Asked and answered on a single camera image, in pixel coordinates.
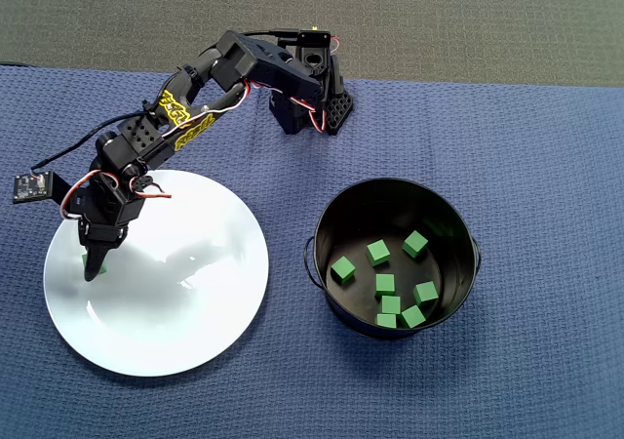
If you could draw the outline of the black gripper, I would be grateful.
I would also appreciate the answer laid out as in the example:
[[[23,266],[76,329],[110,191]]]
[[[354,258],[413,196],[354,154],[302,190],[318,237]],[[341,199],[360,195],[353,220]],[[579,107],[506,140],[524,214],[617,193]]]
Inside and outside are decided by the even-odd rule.
[[[130,190],[127,182],[101,170],[88,172],[66,193],[66,218],[78,224],[80,244],[86,249],[84,278],[95,279],[106,255],[117,249],[128,234],[127,224],[136,220],[145,199]]]

